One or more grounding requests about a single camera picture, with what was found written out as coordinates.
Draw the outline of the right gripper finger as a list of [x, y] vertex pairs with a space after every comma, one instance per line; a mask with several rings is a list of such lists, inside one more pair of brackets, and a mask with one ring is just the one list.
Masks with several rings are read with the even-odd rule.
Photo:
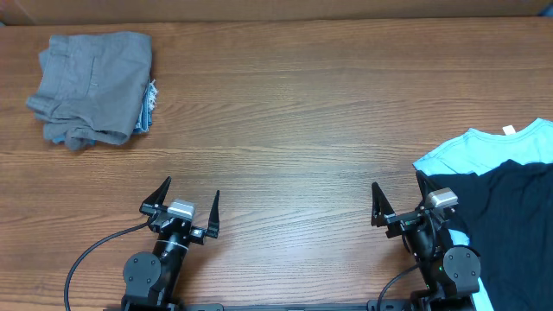
[[372, 217], [374, 219], [385, 218], [394, 215], [395, 212], [387, 200], [383, 190], [377, 182], [372, 183]]
[[416, 180], [424, 203], [428, 195], [436, 190], [436, 184], [422, 170], [416, 171]]

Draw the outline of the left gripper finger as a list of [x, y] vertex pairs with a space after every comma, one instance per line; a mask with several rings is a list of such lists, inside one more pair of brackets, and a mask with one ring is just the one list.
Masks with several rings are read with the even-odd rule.
[[219, 222], [219, 195], [220, 191], [217, 191], [213, 200], [213, 205], [211, 208], [210, 216], [208, 219], [208, 228], [209, 232], [218, 232], [220, 227]]
[[162, 205], [165, 201], [172, 178], [168, 176], [161, 186], [143, 201], [144, 206]]

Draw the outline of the black t-shirt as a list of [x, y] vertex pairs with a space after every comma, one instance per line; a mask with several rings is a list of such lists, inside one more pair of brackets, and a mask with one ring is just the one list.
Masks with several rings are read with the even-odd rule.
[[495, 168], [448, 167], [419, 161], [416, 169], [459, 198], [449, 225], [456, 244], [481, 254], [479, 310], [552, 308], [552, 166], [513, 160]]

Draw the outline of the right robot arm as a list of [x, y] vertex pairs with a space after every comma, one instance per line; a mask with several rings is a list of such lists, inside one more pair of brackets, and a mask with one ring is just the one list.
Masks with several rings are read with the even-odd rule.
[[480, 290], [480, 254], [470, 246], [454, 244], [447, 228], [458, 197], [421, 170], [416, 171], [416, 179], [422, 201], [413, 211], [403, 214], [396, 213], [380, 185], [372, 183], [371, 225], [386, 227], [388, 238], [400, 237], [416, 261], [384, 286], [374, 308], [387, 309], [388, 289], [419, 270], [426, 288], [412, 292], [400, 307], [402, 310], [474, 310], [473, 294]]

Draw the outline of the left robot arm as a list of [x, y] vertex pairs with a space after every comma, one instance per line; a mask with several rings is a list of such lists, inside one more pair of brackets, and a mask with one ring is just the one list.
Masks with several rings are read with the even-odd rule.
[[206, 228], [194, 225], [195, 204], [174, 200], [165, 205], [171, 178], [148, 196], [139, 212], [148, 217], [146, 226], [157, 235], [154, 249], [132, 255], [124, 265], [126, 284], [121, 309], [182, 310], [173, 298], [181, 267], [191, 244], [219, 236], [219, 195], [214, 196]]

